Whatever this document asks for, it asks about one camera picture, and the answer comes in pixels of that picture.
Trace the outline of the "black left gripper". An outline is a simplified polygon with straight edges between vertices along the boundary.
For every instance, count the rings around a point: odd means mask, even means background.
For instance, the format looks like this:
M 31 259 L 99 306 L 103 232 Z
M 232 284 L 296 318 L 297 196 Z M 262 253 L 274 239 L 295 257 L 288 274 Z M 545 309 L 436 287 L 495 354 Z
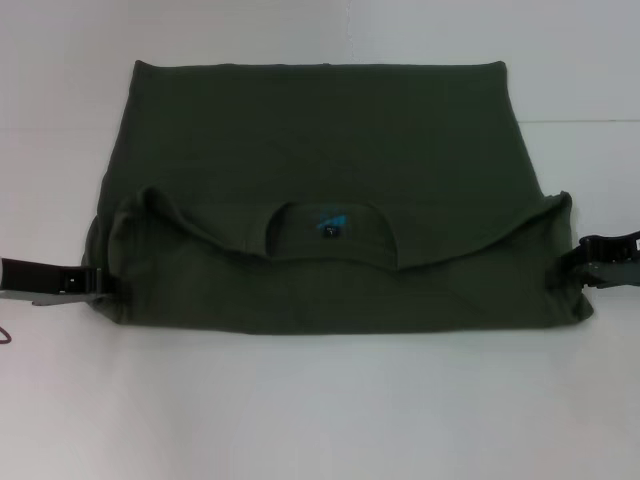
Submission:
M 118 290 L 118 282 L 101 268 L 1 259 L 2 299 L 53 306 L 91 302 Z

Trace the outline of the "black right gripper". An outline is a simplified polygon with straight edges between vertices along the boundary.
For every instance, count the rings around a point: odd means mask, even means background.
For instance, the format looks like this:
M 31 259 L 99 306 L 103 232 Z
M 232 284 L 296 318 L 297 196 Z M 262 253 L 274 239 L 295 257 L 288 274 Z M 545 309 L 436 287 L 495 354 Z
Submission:
M 579 240 L 558 260 L 565 280 L 598 289 L 639 286 L 639 232 L 608 237 L 590 235 Z

